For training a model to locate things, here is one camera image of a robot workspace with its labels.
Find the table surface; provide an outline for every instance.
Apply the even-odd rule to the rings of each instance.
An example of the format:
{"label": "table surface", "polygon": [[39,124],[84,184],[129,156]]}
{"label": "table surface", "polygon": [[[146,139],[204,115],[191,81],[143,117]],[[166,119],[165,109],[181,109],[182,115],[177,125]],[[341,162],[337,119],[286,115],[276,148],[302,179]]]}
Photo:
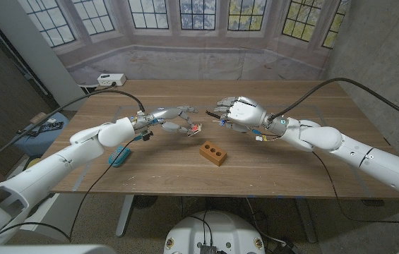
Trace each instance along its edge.
{"label": "table surface", "polygon": [[[208,195],[277,198],[335,198],[323,165],[310,152],[302,152],[282,140],[255,141],[253,133],[238,133],[214,122],[206,114],[225,97],[246,96],[262,104],[268,113],[279,112],[295,102],[320,81],[243,81],[243,80],[127,80],[123,90],[139,98],[146,112],[158,107],[191,105],[199,113],[189,113],[203,130],[188,138],[181,133],[166,133],[153,126],[149,141],[131,143],[133,151],[117,168],[112,167],[91,193],[135,195]],[[78,131],[134,116],[137,104],[115,93],[90,97],[44,154],[44,157],[69,146],[69,138]],[[356,140],[387,152],[395,150],[370,123],[355,103],[337,84],[329,84],[288,112],[286,116],[309,119],[332,126]],[[188,126],[180,118],[173,120]],[[227,159],[217,167],[199,154],[209,140],[227,151]],[[108,167],[115,148],[106,148],[103,156],[90,165],[76,188],[84,193]],[[339,159],[318,151],[341,198],[399,198],[399,192],[365,173],[351,169]],[[85,167],[73,170],[52,189],[71,193]]]}

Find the electrical outlet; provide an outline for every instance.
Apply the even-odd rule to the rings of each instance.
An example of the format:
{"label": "electrical outlet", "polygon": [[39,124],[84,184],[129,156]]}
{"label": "electrical outlet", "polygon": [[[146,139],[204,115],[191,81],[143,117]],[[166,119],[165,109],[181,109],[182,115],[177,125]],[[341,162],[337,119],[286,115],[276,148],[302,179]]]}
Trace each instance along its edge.
{"label": "electrical outlet", "polygon": [[101,74],[97,81],[99,81],[99,85],[101,86],[110,86],[113,82],[116,82],[117,86],[124,85],[126,82],[126,76],[124,74]]}

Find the wall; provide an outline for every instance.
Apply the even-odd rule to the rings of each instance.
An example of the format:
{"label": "wall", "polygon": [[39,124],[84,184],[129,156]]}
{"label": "wall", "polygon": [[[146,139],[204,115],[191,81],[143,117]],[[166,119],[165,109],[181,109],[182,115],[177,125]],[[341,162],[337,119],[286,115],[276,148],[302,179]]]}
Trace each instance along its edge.
{"label": "wall", "polygon": [[[355,1],[345,16],[325,77],[354,79],[399,106],[399,1]],[[342,84],[399,151],[399,113],[365,91]]]}

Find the black cable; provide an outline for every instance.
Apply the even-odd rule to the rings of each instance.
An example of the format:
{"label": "black cable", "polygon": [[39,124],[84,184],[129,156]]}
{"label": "black cable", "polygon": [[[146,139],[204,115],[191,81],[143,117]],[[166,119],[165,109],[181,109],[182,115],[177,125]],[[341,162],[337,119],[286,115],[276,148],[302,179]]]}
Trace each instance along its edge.
{"label": "black cable", "polygon": [[73,223],[72,223],[72,227],[71,227],[71,234],[70,234],[70,238],[72,238],[72,233],[73,233],[73,227],[75,226],[75,222],[77,221],[78,218],[78,214],[80,213],[80,209],[81,209],[81,205],[83,204],[83,201],[85,201],[86,196],[89,194],[89,192],[91,191],[91,189],[94,187],[94,185],[107,173],[108,169],[110,169],[113,165],[113,163],[117,160],[117,158],[119,158],[119,155],[121,155],[121,153],[126,149],[126,147],[132,143],[133,140],[130,140],[130,142],[127,143],[127,145],[122,149],[122,151],[116,156],[116,158],[114,158],[113,162],[108,166],[107,170],[105,170],[105,172],[103,172],[103,174],[99,177],[99,179],[97,179],[92,185],[91,187],[89,187],[88,191],[86,191],[86,194],[83,196],[83,199],[80,202],[80,205],[78,206],[78,210],[77,210],[77,214],[75,215],[75,218],[73,219]]}
{"label": "black cable", "polygon": [[361,83],[358,83],[354,80],[350,80],[349,78],[331,78],[330,80],[327,80],[323,83],[318,84],[316,87],[312,88],[310,91],[308,91],[303,97],[301,97],[300,99],[298,99],[294,104],[290,105],[288,108],[282,110],[281,112],[277,113],[277,114],[272,114],[271,116],[268,117],[268,121],[272,121],[274,120],[276,117],[278,116],[282,116],[283,114],[287,113],[288,111],[290,111],[291,109],[295,108],[296,106],[298,106],[298,104],[300,104],[302,101],[304,101],[307,97],[309,97],[310,95],[312,95],[315,91],[317,91],[318,89],[322,88],[323,86],[332,83],[334,81],[345,81],[348,83],[351,83],[353,85],[356,85],[357,87],[365,90],[366,92],[368,92],[369,94],[375,96],[377,99],[381,100],[382,102],[386,103],[388,106],[392,107],[393,109],[399,111],[399,106],[395,105],[392,102],[389,102],[386,98],[382,97],[381,95],[379,95],[378,93],[376,93],[375,91],[369,89],[368,87],[364,86]]}
{"label": "black cable", "polygon": [[[208,223],[207,223],[205,220],[203,220],[203,219],[201,219],[201,218],[198,218],[198,217],[196,217],[196,216],[193,216],[193,215],[189,215],[189,217],[194,218],[194,219],[199,219],[200,221],[202,221],[203,223],[205,223],[205,224],[207,225],[208,230],[209,230],[209,232],[210,232],[210,245],[212,245],[212,242],[213,242],[213,238],[212,238],[212,229],[210,229],[210,226],[208,225]],[[205,245],[205,244],[206,244],[206,231],[204,230],[204,245]]]}
{"label": "black cable", "polygon": [[326,167],[325,163],[323,162],[323,160],[321,160],[321,158],[315,153],[312,152],[322,163],[322,165],[325,167],[326,173],[328,174],[328,178],[329,181],[331,182],[331,185],[333,186],[333,190],[334,190],[334,194],[335,194],[335,199],[338,201],[339,204],[339,209],[340,212],[342,212],[343,216],[345,216],[347,219],[354,221],[354,222],[369,222],[369,223],[392,223],[392,224],[399,224],[399,221],[386,221],[386,220],[366,220],[366,219],[353,219],[351,217],[349,217],[347,214],[345,214],[345,212],[343,211],[342,205],[340,204],[340,199],[338,197],[338,192],[335,190],[335,186],[334,186],[334,182],[331,178],[331,175],[329,174],[329,170]]}
{"label": "black cable", "polygon": [[70,102],[68,102],[67,104],[65,104],[65,105],[63,105],[63,106],[61,106],[61,107],[59,107],[58,109],[55,109],[52,113],[46,115],[46,116],[43,118],[43,120],[41,120],[41,121],[35,123],[35,125],[33,125],[32,128],[29,128],[28,130],[22,132],[20,135],[18,135],[18,136],[15,137],[14,139],[12,139],[8,144],[6,144],[6,145],[4,145],[2,148],[0,148],[0,153],[2,153],[6,148],[12,146],[12,144],[14,144],[15,142],[17,142],[17,140],[19,140],[19,139],[21,139],[23,136],[27,135],[30,131],[32,131],[32,129],[34,129],[35,127],[40,126],[40,125],[43,124],[43,123],[45,123],[48,119],[50,119],[50,117],[52,117],[52,116],[55,115],[56,113],[60,112],[63,108],[65,108],[65,107],[67,107],[67,106],[69,106],[69,105],[71,105],[71,104],[73,104],[73,103],[76,103],[76,102],[78,102],[78,101],[80,101],[80,100],[82,100],[82,99],[88,98],[88,97],[91,96],[91,95],[98,95],[98,94],[103,93],[103,92],[113,92],[113,93],[119,93],[119,94],[121,94],[121,95],[126,95],[126,96],[128,96],[128,97],[130,97],[130,98],[136,100],[136,102],[138,103],[138,106],[140,107],[140,110],[141,110],[142,112],[145,111],[145,110],[144,110],[144,107],[143,107],[143,104],[141,104],[140,100],[139,100],[138,98],[134,97],[133,95],[127,93],[127,92],[122,92],[122,91],[118,91],[118,90],[99,90],[99,91],[94,91],[94,92],[91,92],[90,94],[83,95],[83,96],[80,96],[80,97],[78,97],[78,98],[76,98],[76,99],[73,99],[73,100],[71,100]]}
{"label": "black cable", "polygon": [[23,223],[19,223],[19,224],[16,224],[16,225],[13,225],[13,226],[10,226],[10,227],[7,227],[7,228],[1,230],[1,231],[0,231],[0,235],[1,235],[2,233],[4,233],[4,232],[8,231],[8,230],[11,230],[11,229],[13,229],[13,228],[15,228],[15,227],[23,226],[23,225],[48,226],[49,228],[54,229],[54,230],[58,231],[59,233],[63,234],[63,236],[66,237],[66,238],[69,240],[69,243],[71,242],[71,237],[68,236],[66,233],[64,233],[61,229],[58,229],[58,228],[55,227],[55,226],[52,226],[52,225],[49,225],[49,224],[45,224],[45,223],[42,223],[42,222],[23,222]]}

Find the robotic arm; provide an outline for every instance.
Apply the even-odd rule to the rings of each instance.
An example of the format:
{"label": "robotic arm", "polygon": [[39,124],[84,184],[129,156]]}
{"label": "robotic arm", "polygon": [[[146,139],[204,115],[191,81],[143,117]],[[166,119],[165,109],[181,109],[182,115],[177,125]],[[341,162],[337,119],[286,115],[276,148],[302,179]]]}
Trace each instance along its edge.
{"label": "robotic arm", "polygon": [[[105,152],[104,147],[115,147],[126,140],[149,140],[149,128],[160,124],[167,132],[188,136],[201,131],[186,112],[197,113],[193,107],[159,108],[149,114],[139,111],[135,117],[122,118],[116,123],[104,123],[73,135],[71,145],[37,163],[19,175],[0,183],[0,231],[22,223],[49,191],[75,168]],[[180,116],[189,128],[167,122]],[[0,234],[0,244],[15,234],[18,227]]]}
{"label": "robotic arm", "polygon": [[354,140],[335,128],[284,116],[271,120],[260,104],[246,97],[223,99],[215,111],[224,113],[223,126],[242,133],[262,126],[300,150],[312,152],[317,147],[399,191],[398,156]]}

